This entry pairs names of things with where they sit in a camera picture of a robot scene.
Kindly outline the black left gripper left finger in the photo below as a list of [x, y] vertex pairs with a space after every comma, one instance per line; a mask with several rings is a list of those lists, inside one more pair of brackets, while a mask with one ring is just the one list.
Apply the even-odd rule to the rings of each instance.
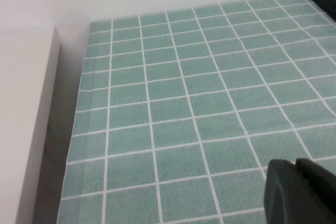
[[326, 223], [326, 208], [316, 189], [326, 170], [309, 159], [268, 164], [264, 209], [267, 223]]

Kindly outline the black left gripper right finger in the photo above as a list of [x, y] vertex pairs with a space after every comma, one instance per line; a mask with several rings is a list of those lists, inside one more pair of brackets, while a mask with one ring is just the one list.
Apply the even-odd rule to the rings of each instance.
[[295, 166], [323, 211], [321, 223], [335, 223], [335, 174], [306, 158], [296, 159]]

